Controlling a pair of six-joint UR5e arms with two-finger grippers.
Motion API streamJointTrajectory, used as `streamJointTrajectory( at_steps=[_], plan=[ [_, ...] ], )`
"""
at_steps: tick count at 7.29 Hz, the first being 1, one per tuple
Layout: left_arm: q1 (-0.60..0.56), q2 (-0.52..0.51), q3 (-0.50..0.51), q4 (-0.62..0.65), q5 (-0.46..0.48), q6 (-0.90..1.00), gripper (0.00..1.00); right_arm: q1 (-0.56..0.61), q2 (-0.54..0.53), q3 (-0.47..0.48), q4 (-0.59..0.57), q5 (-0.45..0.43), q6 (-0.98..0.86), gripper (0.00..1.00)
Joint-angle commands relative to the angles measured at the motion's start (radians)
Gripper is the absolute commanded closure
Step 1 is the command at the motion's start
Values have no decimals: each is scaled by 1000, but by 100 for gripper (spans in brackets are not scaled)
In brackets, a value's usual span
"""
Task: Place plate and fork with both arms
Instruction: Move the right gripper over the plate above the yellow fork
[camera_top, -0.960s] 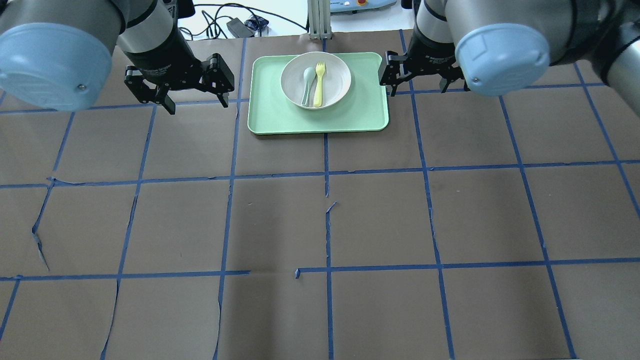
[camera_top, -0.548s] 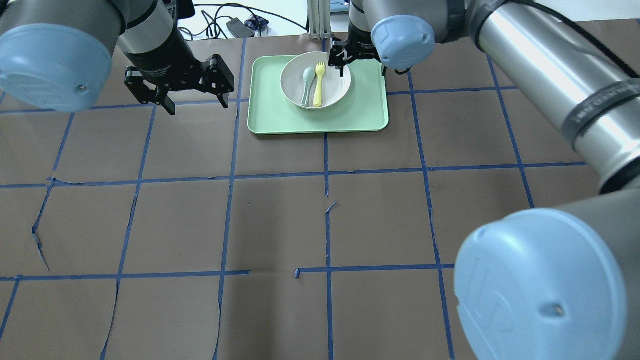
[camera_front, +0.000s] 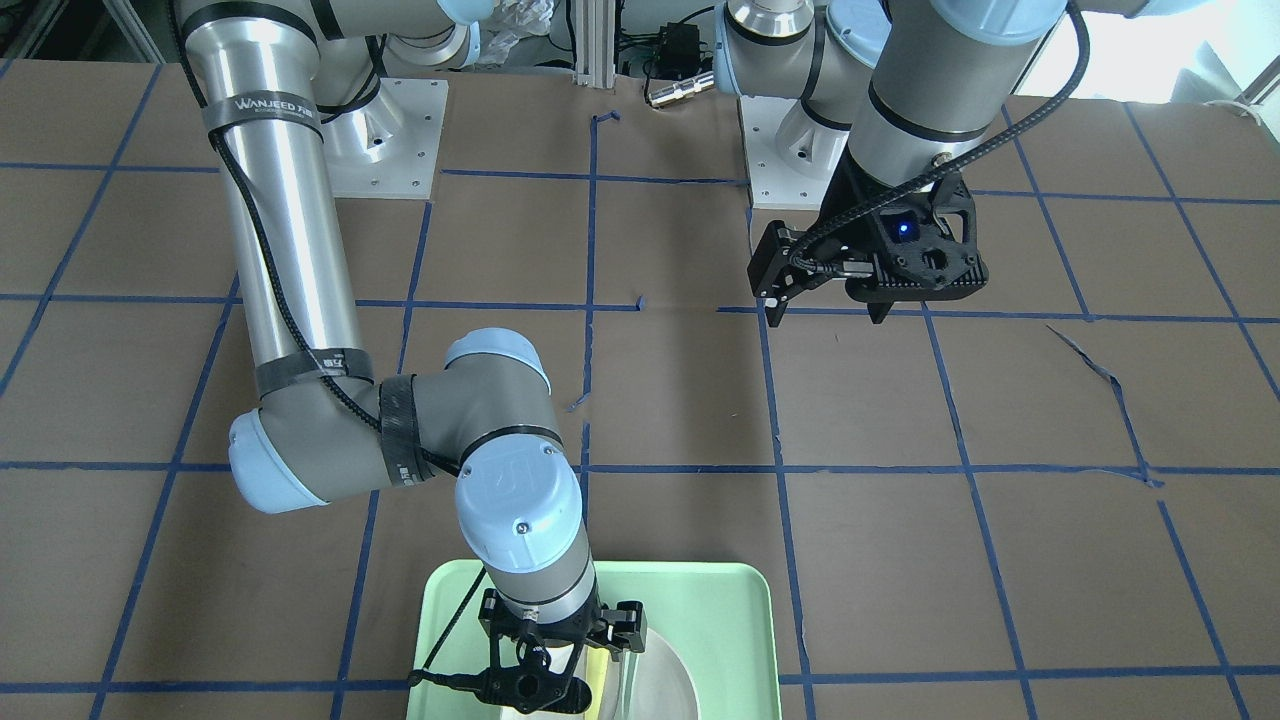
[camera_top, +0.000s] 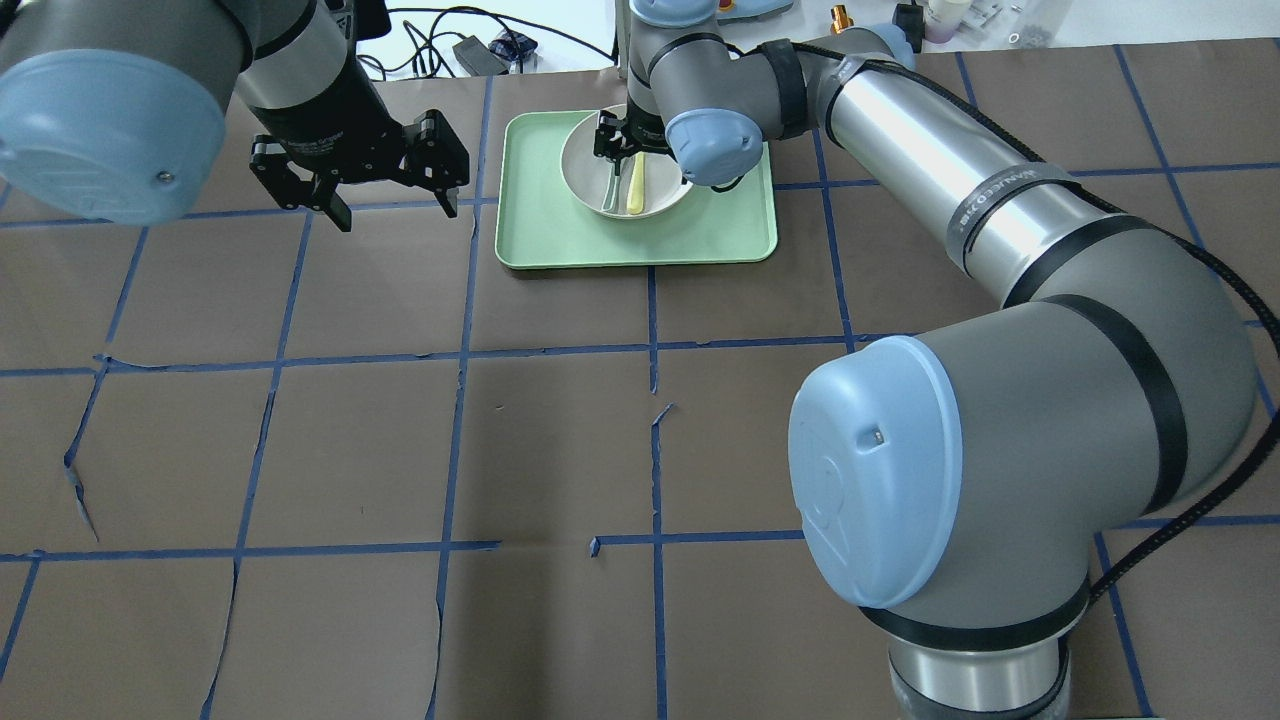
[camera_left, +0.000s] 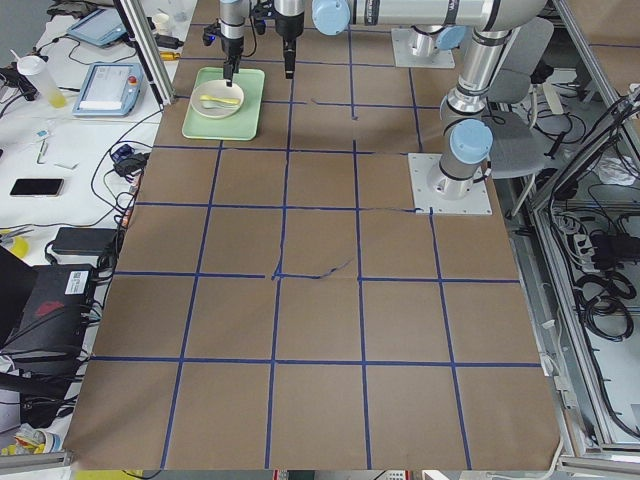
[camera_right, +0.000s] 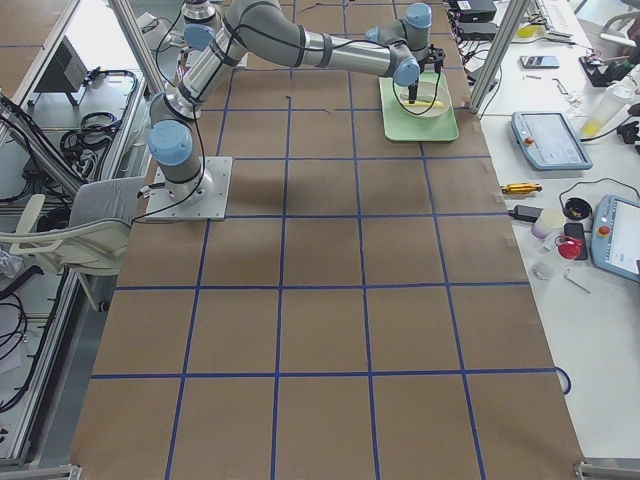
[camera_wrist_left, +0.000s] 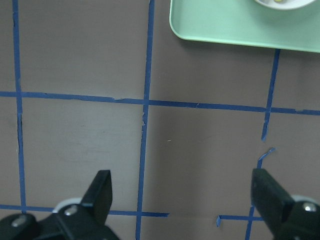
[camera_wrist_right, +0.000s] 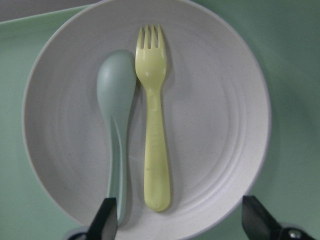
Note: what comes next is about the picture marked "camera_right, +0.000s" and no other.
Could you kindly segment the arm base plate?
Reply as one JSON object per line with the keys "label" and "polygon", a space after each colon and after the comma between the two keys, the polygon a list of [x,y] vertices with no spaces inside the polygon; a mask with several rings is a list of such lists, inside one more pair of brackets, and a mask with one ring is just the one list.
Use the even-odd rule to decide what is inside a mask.
{"label": "arm base plate", "polygon": [[176,184],[167,181],[161,167],[156,168],[154,183],[163,186],[149,193],[145,215],[157,220],[213,220],[226,216],[233,158],[207,156],[204,177]]}

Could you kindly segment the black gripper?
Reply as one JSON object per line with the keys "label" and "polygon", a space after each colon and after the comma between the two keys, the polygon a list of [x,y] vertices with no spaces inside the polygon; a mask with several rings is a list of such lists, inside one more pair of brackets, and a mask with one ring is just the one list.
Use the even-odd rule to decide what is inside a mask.
{"label": "black gripper", "polygon": [[418,96],[419,83],[414,82],[407,87],[407,98],[409,104],[415,104]]}

